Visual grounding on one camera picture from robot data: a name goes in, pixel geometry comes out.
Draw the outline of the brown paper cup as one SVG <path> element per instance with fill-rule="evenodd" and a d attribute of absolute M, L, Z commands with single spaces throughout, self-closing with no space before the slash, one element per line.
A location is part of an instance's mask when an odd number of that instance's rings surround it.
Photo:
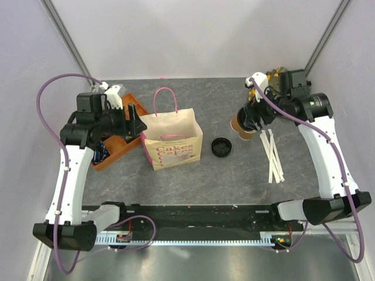
<path fill-rule="evenodd" d="M 232 119 L 234 125 L 232 128 L 240 132 L 257 132 L 262 126 L 260 124 L 260 116 L 252 107 L 242 107 L 237 115 Z"/>

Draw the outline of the pink and cream paper bag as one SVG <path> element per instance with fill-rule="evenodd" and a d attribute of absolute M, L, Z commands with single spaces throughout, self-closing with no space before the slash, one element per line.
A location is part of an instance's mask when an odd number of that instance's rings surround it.
<path fill-rule="evenodd" d="M 147 129 L 140 134 L 146 156 L 155 171 L 200 160 L 203 132 L 192 108 L 143 115 Z"/>

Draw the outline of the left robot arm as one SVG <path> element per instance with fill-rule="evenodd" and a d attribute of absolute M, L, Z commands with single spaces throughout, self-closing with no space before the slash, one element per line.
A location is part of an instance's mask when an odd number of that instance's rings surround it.
<path fill-rule="evenodd" d="M 106 201 L 88 215 L 82 214 L 83 191 L 97 144 L 105 135 L 136 138 L 146 130 L 135 101 L 123 104 L 117 94 L 81 93 L 77 110 L 60 131 L 60 169 L 53 200 L 43 222 L 35 223 L 33 236 L 49 248 L 90 251 L 97 235 L 110 227 L 128 225 L 123 202 Z"/>

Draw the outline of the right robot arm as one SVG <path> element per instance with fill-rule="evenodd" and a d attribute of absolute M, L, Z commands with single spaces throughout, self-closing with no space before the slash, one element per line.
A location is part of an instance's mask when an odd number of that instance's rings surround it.
<path fill-rule="evenodd" d="M 241 127 L 254 132 L 278 116 L 292 120 L 308 146 L 318 177 L 319 196 L 274 205 L 276 211 L 268 216 L 272 229 L 282 230 L 292 220 L 319 225 L 356 218 L 371 204 L 370 193 L 359 190 L 347 168 L 330 101 L 323 93 L 311 93 L 304 70 L 256 72 L 246 78 L 245 86 L 253 96 L 238 113 Z"/>

